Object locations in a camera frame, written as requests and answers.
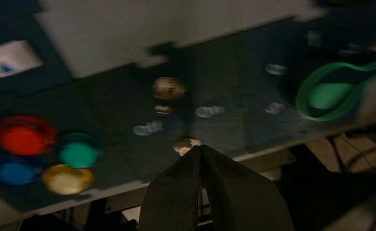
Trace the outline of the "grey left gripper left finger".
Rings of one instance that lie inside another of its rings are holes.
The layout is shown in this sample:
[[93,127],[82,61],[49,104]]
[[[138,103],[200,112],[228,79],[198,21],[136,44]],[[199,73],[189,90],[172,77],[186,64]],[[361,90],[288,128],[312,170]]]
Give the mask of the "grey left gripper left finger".
[[138,230],[197,230],[201,158],[200,147],[194,146],[149,184]]

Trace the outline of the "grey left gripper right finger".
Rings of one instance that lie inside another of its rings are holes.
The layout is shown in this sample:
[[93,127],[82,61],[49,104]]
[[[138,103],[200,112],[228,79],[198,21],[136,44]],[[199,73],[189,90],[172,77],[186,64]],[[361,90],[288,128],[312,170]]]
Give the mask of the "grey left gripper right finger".
[[288,205],[270,179],[206,145],[201,153],[213,230],[294,230]]

